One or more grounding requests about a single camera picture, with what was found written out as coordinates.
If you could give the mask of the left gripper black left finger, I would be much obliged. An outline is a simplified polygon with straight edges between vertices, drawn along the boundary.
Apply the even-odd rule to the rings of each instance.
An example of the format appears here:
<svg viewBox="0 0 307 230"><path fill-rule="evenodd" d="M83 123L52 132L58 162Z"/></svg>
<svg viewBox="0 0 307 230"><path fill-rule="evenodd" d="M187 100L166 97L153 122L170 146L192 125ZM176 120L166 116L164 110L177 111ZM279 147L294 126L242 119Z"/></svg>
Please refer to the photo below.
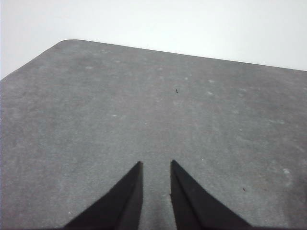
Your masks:
<svg viewBox="0 0 307 230"><path fill-rule="evenodd" d="M65 228L138 228L143 203L143 163L137 162L104 196Z"/></svg>

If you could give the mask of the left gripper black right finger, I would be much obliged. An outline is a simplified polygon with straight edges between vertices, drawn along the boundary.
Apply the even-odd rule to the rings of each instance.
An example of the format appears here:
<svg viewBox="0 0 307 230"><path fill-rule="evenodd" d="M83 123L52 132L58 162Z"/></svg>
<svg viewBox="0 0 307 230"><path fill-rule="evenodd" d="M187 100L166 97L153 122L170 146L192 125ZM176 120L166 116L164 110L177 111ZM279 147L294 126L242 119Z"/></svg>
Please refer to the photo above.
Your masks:
<svg viewBox="0 0 307 230"><path fill-rule="evenodd" d="M209 194L180 164L170 164L171 201L178 228L250 228L239 215Z"/></svg>

